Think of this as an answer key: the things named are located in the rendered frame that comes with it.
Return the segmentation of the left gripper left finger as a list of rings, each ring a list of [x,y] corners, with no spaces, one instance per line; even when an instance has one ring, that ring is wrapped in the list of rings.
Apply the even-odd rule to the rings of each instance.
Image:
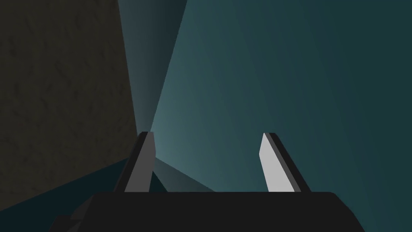
[[[156,160],[153,132],[141,132],[132,149],[114,192],[149,192]]]

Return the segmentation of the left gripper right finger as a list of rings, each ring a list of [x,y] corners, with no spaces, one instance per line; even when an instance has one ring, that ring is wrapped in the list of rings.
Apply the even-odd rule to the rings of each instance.
[[[259,158],[269,192],[311,192],[276,133],[264,133]]]

